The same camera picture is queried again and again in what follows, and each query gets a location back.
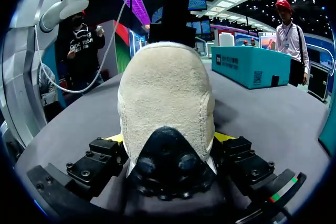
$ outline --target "display screen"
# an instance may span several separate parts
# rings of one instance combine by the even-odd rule
[[[152,16],[152,23],[158,22],[162,18],[163,7],[159,8]]]
[[[275,50],[275,43],[277,41],[276,36],[261,36],[260,37],[260,44],[261,48]]]
[[[193,28],[196,28],[196,34],[201,34],[201,22],[193,22]]]
[[[209,34],[210,31],[210,21],[209,20],[204,20],[202,21],[202,33],[204,34]]]
[[[206,0],[189,0],[188,10],[207,10]]]

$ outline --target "cable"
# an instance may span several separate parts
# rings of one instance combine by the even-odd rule
[[[103,65],[104,65],[104,63],[105,63],[107,53],[108,53],[109,50],[110,50],[112,41],[113,41],[113,39],[114,39],[114,34],[115,34],[116,31],[117,31],[117,27],[118,27],[118,24],[119,24],[119,20],[120,20],[120,18],[121,18],[122,11],[124,10],[124,7],[125,7],[127,1],[128,1],[128,0],[125,0],[124,3],[123,3],[123,5],[122,5],[122,7],[121,7],[121,10],[120,10],[120,13],[119,13],[119,16],[118,16],[118,19],[117,19],[117,24],[116,24],[115,27],[114,27],[114,30],[113,30],[113,33],[112,33],[112,36],[111,36],[109,45],[108,45],[108,47],[107,47],[107,49],[106,49],[106,52],[105,52],[105,54],[104,54],[104,57],[103,57],[103,60],[102,60],[102,62],[101,62],[101,65],[100,65],[100,67],[99,67],[99,70],[98,70],[98,72],[97,72],[97,74],[96,74],[96,77],[93,79],[93,81],[91,82],[91,84],[88,85],[88,86],[87,86],[85,89],[83,89],[83,90],[69,90],[69,89],[65,89],[65,88],[59,86],[58,84],[56,84],[56,83],[50,78],[50,76],[47,74],[47,72],[46,72],[46,70],[45,70],[45,68],[44,68],[44,66],[43,66],[43,63],[42,63],[42,56],[41,56],[41,53],[40,53],[40,47],[39,47],[39,44],[38,44],[38,38],[37,38],[37,25],[35,25],[36,45],[37,45],[38,55],[39,55],[39,57],[40,57],[41,67],[42,67],[42,70],[43,70],[44,74],[46,75],[47,79],[48,79],[53,85],[55,85],[55,86],[56,86],[58,89],[60,89],[60,90],[63,90],[63,91],[68,92],[68,93],[75,93],[75,94],[83,93],[83,92],[89,90],[89,89],[92,87],[92,85],[93,85],[93,84],[95,83],[95,81],[97,80],[98,75],[100,74],[100,71],[101,71],[101,69],[102,69],[102,67],[103,67]]]

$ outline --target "qr code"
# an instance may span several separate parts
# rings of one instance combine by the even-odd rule
[[[262,71],[254,71],[253,84],[255,84],[255,85],[261,84],[262,75],[263,75]]]

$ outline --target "poster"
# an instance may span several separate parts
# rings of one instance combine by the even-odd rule
[[[117,68],[118,73],[125,71],[128,63],[131,61],[131,52],[130,52],[130,39],[128,28],[122,24],[118,24],[117,30],[114,35],[116,43],[116,59],[117,59]]]
[[[260,42],[260,47],[264,49],[269,49],[269,50],[275,50],[275,44],[277,42],[277,33],[276,32],[271,32],[271,33],[264,33],[260,32],[259,33],[259,42]]]

